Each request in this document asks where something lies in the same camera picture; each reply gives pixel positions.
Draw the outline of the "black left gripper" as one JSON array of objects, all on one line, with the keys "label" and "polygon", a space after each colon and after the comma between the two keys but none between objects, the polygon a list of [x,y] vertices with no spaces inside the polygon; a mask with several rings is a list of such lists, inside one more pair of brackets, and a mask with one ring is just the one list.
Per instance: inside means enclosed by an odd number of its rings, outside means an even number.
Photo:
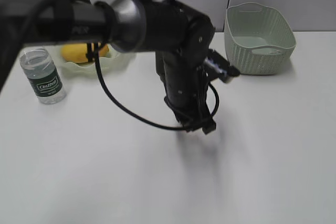
[{"label": "black left gripper", "polygon": [[216,122],[207,106],[207,76],[203,67],[190,68],[176,52],[160,52],[160,79],[167,106],[186,131],[216,130]]}]

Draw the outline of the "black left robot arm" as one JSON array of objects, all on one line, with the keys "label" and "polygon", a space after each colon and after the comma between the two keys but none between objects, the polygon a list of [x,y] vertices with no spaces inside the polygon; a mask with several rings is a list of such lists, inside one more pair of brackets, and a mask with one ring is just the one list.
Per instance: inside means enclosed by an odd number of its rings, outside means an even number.
[{"label": "black left robot arm", "polygon": [[78,42],[154,52],[180,129],[207,134],[216,129],[204,67],[214,31],[207,15],[176,0],[1,0],[1,84],[25,46]]}]

